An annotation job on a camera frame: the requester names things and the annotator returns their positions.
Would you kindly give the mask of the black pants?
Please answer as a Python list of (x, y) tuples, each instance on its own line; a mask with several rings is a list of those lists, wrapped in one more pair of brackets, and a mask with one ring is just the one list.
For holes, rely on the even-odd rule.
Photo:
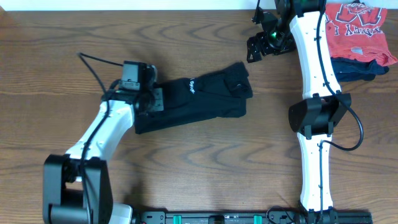
[(196, 78), (179, 78), (158, 84), (164, 109), (135, 116), (135, 133), (144, 134), (213, 118), (240, 118), (246, 100), (253, 97), (243, 62)]

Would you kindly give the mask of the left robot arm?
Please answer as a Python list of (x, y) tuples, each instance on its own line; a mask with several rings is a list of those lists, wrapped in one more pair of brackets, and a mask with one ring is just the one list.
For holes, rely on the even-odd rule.
[(44, 162), (45, 223), (134, 223), (130, 205), (113, 199), (108, 163), (137, 115), (163, 110), (155, 65), (125, 61), (123, 73), (104, 91), (98, 114), (64, 154)]

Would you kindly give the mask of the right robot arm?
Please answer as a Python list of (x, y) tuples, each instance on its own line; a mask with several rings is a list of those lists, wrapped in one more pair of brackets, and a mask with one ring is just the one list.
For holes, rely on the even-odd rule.
[[(329, 153), (357, 149), (364, 139), (358, 115), (351, 109), (351, 96), (343, 93), (330, 59), (326, 33), (325, 1), (276, 1), (276, 14), (256, 6), (252, 22), (262, 32), (247, 41), (247, 61), (258, 62), (266, 55), (297, 50), (302, 70), (302, 100), (290, 106), (289, 124), (296, 133), (302, 161), (302, 190), (299, 212), (267, 212), (269, 223), (372, 223), (369, 212), (337, 210), (330, 191)], [(332, 141), (334, 128), (346, 113), (359, 127), (353, 147)]]

